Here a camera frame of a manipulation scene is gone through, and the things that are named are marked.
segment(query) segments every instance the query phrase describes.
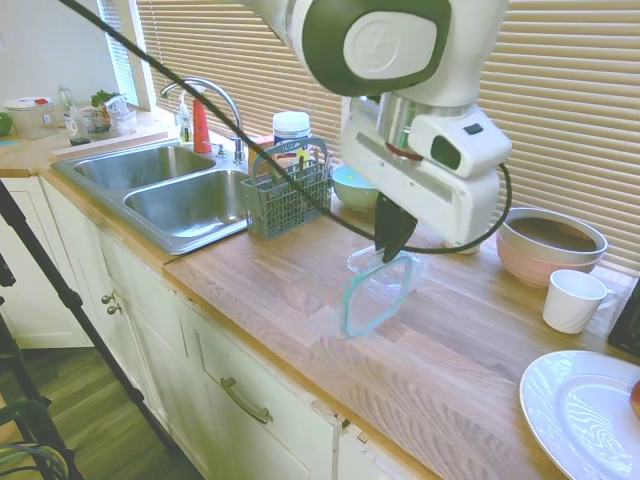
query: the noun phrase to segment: double sink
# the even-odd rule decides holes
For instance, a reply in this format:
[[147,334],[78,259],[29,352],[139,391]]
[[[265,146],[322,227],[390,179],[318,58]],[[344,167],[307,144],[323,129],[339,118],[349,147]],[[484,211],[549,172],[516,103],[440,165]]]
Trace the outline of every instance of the double sink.
[[233,154],[195,154],[174,141],[52,165],[172,255],[247,228]]

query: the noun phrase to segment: cabinet handle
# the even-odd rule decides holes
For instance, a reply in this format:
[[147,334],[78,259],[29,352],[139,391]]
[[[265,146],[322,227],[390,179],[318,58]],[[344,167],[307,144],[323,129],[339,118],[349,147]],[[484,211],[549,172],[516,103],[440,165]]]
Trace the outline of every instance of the cabinet handle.
[[100,301],[103,305],[109,305],[110,302],[116,299],[116,296],[112,293],[111,295],[103,295]]
[[233,377],[229,377],[228,379],[227,378],[220,379],[220,385],[222,385],[222,388],[224,389],[224,391],[227,392],[227,395],[231,397],[231,400],[233,400],[236,403],[236,405],[238,405],[242,410],[248,413],[251,418],[256,419],[257,421],[259,421],[264,425],[269,423],[269,420],[273,422],[273,418],[269,414],[269,409],[267,407],[263,408],[262,410],[255,410],[254,408],[251,408],[249,405],[247,405],[247,403],[244,400],[242,400],[236,394],[236,392],[232,390],[232,387],[235,384],[236,384],[236,380]]
[[120,306],[120,304],[116,305],[115,307],[112,305],[107,308],[107,315],[115,315],[116,312],[122,312],[122,307]]

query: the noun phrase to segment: window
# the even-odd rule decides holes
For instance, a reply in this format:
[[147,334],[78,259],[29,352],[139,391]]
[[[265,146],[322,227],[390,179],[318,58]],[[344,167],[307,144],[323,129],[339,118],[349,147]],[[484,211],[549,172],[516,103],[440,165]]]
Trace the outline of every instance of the window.
[[640,272],[640,3],[512,0],[479,105],[513,141],[516,205],[607,236]]
[[[116,0],[98,0],[98,11],[100,12],[100,17],[106,23],[122,33],[122,23],[118,14]],[[127,102],[130,104],[138,105],[138,95],[133,81],[131,64],[129,63],[129,52],[109,35],[106,35],[106,37],[119,93],[126,96]]]
[[[137,4],[147,51],[179,75],[206,78],[229,92],[249,133],[269,135],[275,113],[299,110],[310,114],[314,135],[337,140],[341,98],[318,85],[249,9],[215,0]],[[158,92],[167,80],[155,71],[152,77]],[[158,104],[175,112],[179,97],[172,93],[167,100],[158,98]],[[231,114],[215,94],[208,97]],[[229,133],[213,115],[209,122]]]

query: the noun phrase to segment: white plate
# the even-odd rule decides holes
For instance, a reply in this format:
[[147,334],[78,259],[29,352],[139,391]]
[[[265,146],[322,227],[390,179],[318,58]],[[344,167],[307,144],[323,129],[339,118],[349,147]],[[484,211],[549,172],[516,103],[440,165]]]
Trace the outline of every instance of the white plate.
[[555,352],[524,372],[520,401],[542,448],[573,480],[640,479],[640,419],[629,404],[640,367]]

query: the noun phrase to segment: gray utensil basket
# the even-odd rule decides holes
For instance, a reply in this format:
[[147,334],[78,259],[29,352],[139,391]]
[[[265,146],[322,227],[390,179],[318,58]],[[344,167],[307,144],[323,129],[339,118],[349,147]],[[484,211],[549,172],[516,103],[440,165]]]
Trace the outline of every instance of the gray utensil basket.
[[[273,156],[297,151],[304,146],[317,147],[324,155],[324,162],[309,157],[302,171],[299,165],[286,168],[289,176],[313,202],[308,202],[298,189],[277,172],[256,176],[260,165]],[[249,232],[270,239],[289,232],[300,225],[322,215],[314,205],[325,209],[331,207],[331,171],[328,164],[327,146],[319,138],[293,140],[272,147],[261,153],[250,172],[251,177],[242,182]]]

